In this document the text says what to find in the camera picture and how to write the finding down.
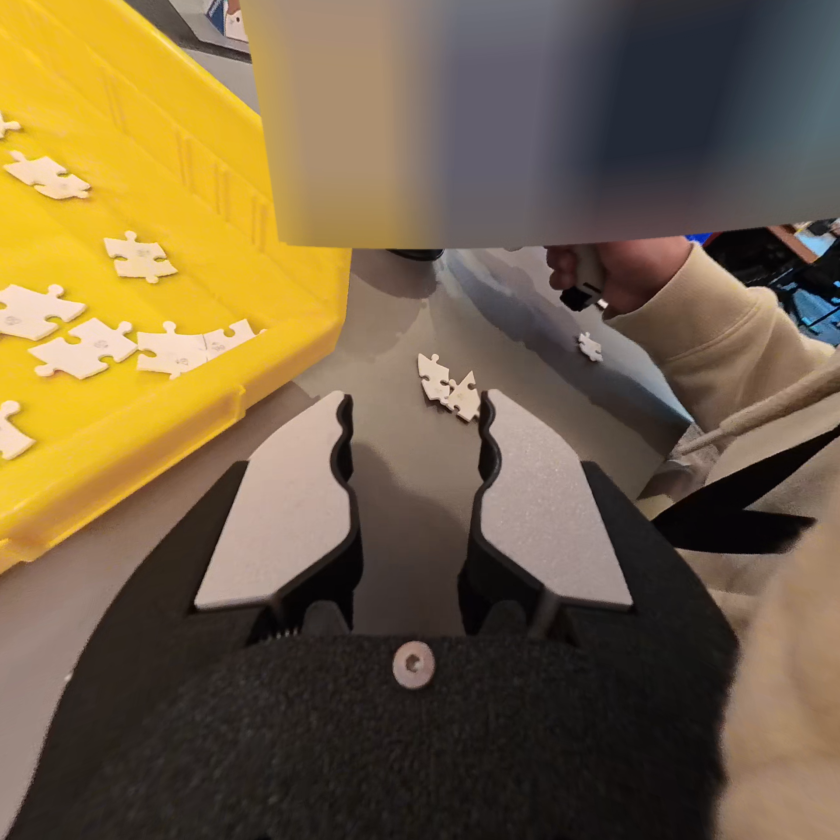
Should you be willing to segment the person's right forearm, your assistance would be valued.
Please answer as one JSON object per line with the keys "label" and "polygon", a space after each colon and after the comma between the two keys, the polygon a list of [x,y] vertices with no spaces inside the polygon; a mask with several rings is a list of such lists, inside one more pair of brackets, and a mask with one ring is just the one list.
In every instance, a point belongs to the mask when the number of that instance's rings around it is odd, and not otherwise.
{"label": "person's right forearm", "polygon": [[804,336],[771,290],[745,287],[696,244],[650,301],[628,314],[609,308],[605,322],[645,351],[704,433],[816,375],[811,394],[835,354]]}

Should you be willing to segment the yellow plastic bin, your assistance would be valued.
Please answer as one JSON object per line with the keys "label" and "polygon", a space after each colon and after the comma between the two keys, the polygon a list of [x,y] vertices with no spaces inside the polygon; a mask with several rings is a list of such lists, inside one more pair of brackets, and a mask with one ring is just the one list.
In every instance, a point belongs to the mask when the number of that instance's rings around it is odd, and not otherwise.
{"label": "yellow plastic bin", "polygon": [[346,248],[277,236],[259,115],[125,2],[2,2],[2,115],[12,152],[90,185],[54,200],[2,171],[2,288],[61,286],[78,324],[181,334],[248,321],[239,349],[175,379],[137,354],[78,380],[39,376],[37,345],[2,336],[2,402],[34,440],[2,458],[5,573],[37,560],[233,426],[334,348]]}

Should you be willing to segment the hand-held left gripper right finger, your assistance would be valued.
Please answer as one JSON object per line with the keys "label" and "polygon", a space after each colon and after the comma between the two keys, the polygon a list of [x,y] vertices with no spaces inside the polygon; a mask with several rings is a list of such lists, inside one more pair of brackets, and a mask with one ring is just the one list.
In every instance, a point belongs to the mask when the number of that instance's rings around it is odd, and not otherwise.
{"label": "hand-held left gripper right finger", "polygon": [[481,396],[479,475],[459,587],[476,608],[544,596],[626,613],[634,604],[572,446],[498,389]]}

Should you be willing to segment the group of loose puzzle pieces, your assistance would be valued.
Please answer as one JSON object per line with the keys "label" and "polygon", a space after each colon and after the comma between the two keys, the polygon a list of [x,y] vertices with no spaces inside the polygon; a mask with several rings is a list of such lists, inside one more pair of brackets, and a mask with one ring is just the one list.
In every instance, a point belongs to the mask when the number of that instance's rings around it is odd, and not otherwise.
{"label": "group of loose puzzle pieces", "polygon": [[259,325],[198,304],[199,272],[239,270],[220,228],[92,119],[2,109],[2,464],[44,450],[71,420],[115,412],[104,389],[173,380]]}

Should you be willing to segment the person's right hand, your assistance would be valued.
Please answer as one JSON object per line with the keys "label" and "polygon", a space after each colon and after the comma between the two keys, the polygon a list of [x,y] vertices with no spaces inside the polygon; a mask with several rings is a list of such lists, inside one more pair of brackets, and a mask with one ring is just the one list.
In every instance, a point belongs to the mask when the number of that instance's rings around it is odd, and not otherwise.
{"label": "person's right hand", "polygon": [[634,312],[652,300],[687,262],[693,246],[684,236],[595,244],[609,316]]}

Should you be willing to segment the black office chair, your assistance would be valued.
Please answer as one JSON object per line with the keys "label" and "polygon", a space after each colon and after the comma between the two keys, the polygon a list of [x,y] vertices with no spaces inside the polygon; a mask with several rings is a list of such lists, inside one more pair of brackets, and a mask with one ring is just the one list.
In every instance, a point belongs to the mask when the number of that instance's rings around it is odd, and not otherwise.
{"label": "black office chair", "polygon": [[[838,237],[827,251],[813,263],[798,258],[796,263],[786,265],[744,283],[747,288],[767,288],[777,297],[782,310],[794,324],[807,333],[816,334],[816,328],[829,324],[839,328],[839,244]],[[796,301],[796,294],[803,293],[828,306],[828,311],[809,320],[803,316]]]}

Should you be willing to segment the puzzle box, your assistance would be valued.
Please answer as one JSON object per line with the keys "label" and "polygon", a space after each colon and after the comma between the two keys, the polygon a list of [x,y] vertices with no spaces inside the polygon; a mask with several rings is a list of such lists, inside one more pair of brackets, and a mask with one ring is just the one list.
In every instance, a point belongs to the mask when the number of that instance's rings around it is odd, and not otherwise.
{"label": "puzzle box", "polygon": [[241,1],[208,1],[205,2],[204,13],[226,41],[242,46],[242,49],[248,48]]}

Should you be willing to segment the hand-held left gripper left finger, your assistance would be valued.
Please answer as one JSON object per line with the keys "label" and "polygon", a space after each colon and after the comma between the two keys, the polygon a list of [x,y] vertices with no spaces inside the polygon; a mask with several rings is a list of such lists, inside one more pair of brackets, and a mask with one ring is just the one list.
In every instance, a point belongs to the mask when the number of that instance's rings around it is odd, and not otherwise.
{"label": "hand-held left gripper left finger", "polygon": [[333,601],[353,613],[362,541],[352,435],[352,397],[334,391],[257,447],[198,587],[198,611],[303,614]]}

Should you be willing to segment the beige hoodie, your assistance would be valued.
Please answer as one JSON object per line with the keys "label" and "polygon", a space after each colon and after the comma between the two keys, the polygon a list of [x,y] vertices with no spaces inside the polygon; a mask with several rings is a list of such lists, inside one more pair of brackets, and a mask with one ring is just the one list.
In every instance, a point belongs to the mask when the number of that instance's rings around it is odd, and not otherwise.
{"label": "beige hoodie", "polygon": [[723,558],[744,583],[719,605],[741,621],[721,726],[715,838],[838,838],[838,362],[693,443],[720,458],[654,520],[706,582]]}

